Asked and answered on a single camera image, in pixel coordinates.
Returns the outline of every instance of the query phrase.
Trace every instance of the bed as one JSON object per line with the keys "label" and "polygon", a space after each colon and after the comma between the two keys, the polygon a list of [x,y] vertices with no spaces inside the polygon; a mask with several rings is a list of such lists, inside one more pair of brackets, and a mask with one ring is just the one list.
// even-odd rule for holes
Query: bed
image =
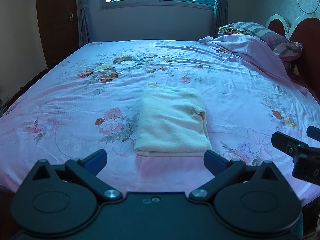
{"label": "bed", "polygon": [[206,103],[213,150],[247,165],[272,160],[306,205],[320,196],[320,187],[293,178],[292,159],[274,149],[270,139],[282,131],[320,147],[306,135],[308,126],[320,127],[316,99],[320,87],[315,79],[320,69],[314,46],[319,27],[318,19],[308,18],[291,32],[293,41],[304,46],[295,62],[304,86],[292,81],[263,41],[247,35],[213,42],[87,44],[49,71],[1,117],[0,184],[16,192],[37,160],[61,164],[98,149],[107,151],[108,163],[97,177],[124,194],[189,194],[211,180],[202,157],[143,157],[133,152],[140,96],[152,82],[198,89]]}

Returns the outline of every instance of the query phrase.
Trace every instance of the wooden headboard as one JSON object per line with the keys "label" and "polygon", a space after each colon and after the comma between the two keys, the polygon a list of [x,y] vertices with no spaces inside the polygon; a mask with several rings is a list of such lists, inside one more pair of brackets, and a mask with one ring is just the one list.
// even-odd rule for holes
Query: wooden headboard
{"label": "wooden headboard", "polygon": [[286,21],[279,16],[271,17],[267,28],[291,41],[302,43],[302,54],[294,64],[301,79],[320,98],[320,14],[301,15],[288,31],[286,31],[288,28]]}

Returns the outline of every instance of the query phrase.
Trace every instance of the door handle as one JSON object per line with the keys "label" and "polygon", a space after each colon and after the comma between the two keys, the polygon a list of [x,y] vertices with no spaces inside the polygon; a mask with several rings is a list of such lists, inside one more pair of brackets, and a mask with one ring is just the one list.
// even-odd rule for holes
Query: door handle
{"label": "door handle", "polygon": [[73,14],[73,12],[70,12],[70,22],[71,23],[74,22],[74,14]]}

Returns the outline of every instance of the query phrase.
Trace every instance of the cream towel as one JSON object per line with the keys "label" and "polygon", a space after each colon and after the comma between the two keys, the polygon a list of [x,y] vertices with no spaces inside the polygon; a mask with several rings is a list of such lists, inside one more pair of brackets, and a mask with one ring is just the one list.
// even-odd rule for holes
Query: cream towel
{"label": "cream towel", "polygon": [[203,156],[211,150],[198,90],[146,85],[134,152],[143,156]]}

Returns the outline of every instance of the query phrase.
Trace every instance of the metal screw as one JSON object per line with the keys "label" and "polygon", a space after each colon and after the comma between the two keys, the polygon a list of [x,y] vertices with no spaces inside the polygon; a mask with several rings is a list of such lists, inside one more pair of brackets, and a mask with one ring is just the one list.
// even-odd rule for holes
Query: metal screw
{"label": "metal screw", "polygon": [[117,198],[120,196],[120,192],[116,189],[108,189],[104,192],[104,195],[108,198]]}
{"label": "metal screw", "polygon": [[159,201],[160,201],[160,198],[154,197],[154,198],[152,198],[151,200],[152,200],[153,202],[159,202]]}
{"label": "metal screw", "polygon": [[194,191],[191,192],[191,194],[194,196],[194,197],[206,197],[208,195],[208,192],[204,189],[196,189]]}

